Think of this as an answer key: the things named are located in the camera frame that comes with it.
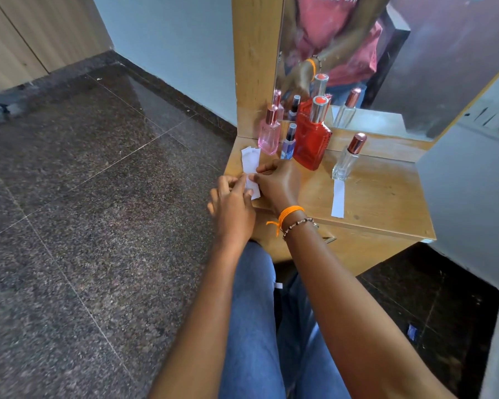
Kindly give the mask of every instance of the granite floor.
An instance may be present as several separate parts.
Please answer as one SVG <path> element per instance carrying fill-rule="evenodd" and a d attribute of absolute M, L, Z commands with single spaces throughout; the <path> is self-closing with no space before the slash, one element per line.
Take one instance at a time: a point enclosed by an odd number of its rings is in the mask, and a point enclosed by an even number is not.
<path fill-rule="evenodd" d="M 144 397 L 197 287 L 236 130 L 115 53 L 0 101 L 0 398 Z M 499 292 L 425 245 L 360 280 L 477 397 Z"/>

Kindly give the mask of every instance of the wooden tabletop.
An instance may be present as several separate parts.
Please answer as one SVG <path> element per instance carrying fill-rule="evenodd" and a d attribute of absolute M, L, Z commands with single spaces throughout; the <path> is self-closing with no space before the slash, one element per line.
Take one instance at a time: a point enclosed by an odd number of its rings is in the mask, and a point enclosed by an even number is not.
<path fill-rule="evenodd" d="M 225 174 L 239 176 L 242 173 L 240 151 L 246 147 L 257 147 L 257 140 L 237 137 Z M 314 221 L 414 241 L 436 239 L 418 171 L 412 162 L 360 156 L 346 180 L 344 218 L 331 217 L 331 171 L 339 154 L 327 150 L 316 171 L 309 171 L 296 162 L 301 173 L 299 204 Z M 275 158 L 279 156 L 261 153 L 259 162 Z M 253 205 L 270 209 L 270 203 L 264 197 L 253 200 Z"/>

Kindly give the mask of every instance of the blue perfume bottle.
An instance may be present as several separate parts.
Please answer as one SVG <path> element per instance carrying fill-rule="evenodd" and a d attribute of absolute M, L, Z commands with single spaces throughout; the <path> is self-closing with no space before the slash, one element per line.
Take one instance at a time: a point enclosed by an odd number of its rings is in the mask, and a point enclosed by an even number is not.
<path fill-rule="evenodd" d="M 294 140 L 294 134 L 296 134 L 296 123 L 291 123 L 288 127 L 286 133 L 286 138 L 283 140 L 283 145 L 281 148 L 281 159 L 290 160 L 294 154 L 294 147 L 296 146 L 296 140 Z"/>

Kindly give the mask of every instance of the orange wristband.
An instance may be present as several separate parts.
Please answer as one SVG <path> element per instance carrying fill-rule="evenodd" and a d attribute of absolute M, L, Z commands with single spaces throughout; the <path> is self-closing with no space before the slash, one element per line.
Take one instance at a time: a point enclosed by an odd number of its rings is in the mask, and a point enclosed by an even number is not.
<path fill-rule="evenodd" d="M 310 62 L 312 64 L 312 78 L 314 78 L 314 76 L 316 75 L 316 63 L 314 62 L 313 59 L 311 58 L 308 58 L 307 60 L 305 60 L 306 62 Z"/>
<path fill-rule="evenodd" d="M 278 237 L 279 236 L 279 231 L 282 231 L 282 222 L 285 221 L 287 215 L 288 214 L 292 214 L 293 212 L 298 211 L 298 210 L 301 210 L 302 212 L 305 212 L 305 210 L 301 206 L 290 206 L 290 207 L 287 207 L 286 209 L 284 209 L 283 211 L 281 211 L 281 214 L 279 215 L 279 221 L 278 222 L 276 222 L 276 221 L 266 221 L 266 225 L 268 225 L 268 224 L 274 224 L 275 226 L 277 226 L 276 237 Z"/>

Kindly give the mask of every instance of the red perfume bottle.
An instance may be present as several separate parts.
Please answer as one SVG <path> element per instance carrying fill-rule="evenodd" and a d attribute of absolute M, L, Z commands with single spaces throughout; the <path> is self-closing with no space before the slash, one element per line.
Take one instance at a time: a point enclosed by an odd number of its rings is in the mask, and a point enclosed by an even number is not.
<path fill-rule="evenodd" d="M 320 166 L 333 135 L 324 124 L 328 106 L 329 98 L 325 96 L 313 98 L 309 114 L 306 113 L 307 105 L 303 107 L 303 110 L 301 110 L 301 104 L 299 105 L 294 159 L 311 171 L 315 171 Z"/>

